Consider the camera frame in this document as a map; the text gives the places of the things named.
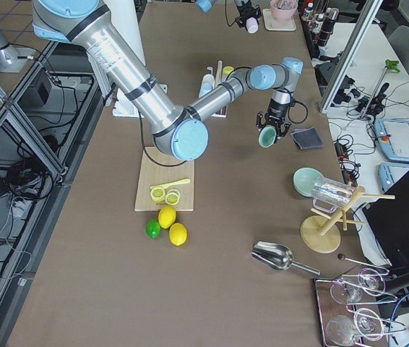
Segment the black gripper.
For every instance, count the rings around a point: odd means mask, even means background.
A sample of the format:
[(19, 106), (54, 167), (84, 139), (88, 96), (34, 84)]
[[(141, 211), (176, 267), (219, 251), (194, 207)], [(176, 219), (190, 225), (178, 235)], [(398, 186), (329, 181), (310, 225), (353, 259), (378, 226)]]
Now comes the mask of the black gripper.
[(236, 4), (239, 16), (235, 18), (235, 22), (238, 26), (245, 26), (246, 21), (253, 18), (259, 23), (258, 19), (261, 17), (261, 9), (257, 4), (255, 6), (252, 3)]
[(273, 126), (277, 131), (277, 138), (284, 138), (291, 127), (291, 123), (285, 121), (288, 111), (292, 107), (293, 93), (286, 88), (275, 90), (270, 99), (267, 111), (257, 114), (256, 127), (262, 131), (265, 126)]

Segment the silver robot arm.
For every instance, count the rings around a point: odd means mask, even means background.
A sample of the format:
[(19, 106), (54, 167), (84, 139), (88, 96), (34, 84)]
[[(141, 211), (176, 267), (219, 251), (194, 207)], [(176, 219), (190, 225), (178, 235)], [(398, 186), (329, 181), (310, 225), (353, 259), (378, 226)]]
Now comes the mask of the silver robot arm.
[(262, 135), (282, 136), (280, 125), (303, 69), (303, 62), (286, 57), (279, 64), (238, 69), (226, 81), (194, 101), (176, 105), (146, 68), (142, 53), (129, 42), (139, 37), (133, 1), (33, 1), (35, 34), (46, 40), (83, 47), (150, 123), (157, 149), (179, 160), (195, 160), (208, 144), (204, 120), (248, 90), (272, 89), (268, 122)]
[(228, 5), (231, 1), (213, 1), (213, 0), (196, 0), (192, 1), (197, 8), (203, 12), (209, 12), (216, 4), (224, 8), (225, 21), (229, 27), (238, 25), (240, 28), (245, 28), (250, 31), (250, 27), (257, 27), (259, 19), (262, 16), (262, 10), (258, 4), (253, 5), (250, 0), (235, 0), (233, 1), (237, 15), (230, 21), (228, 16)]

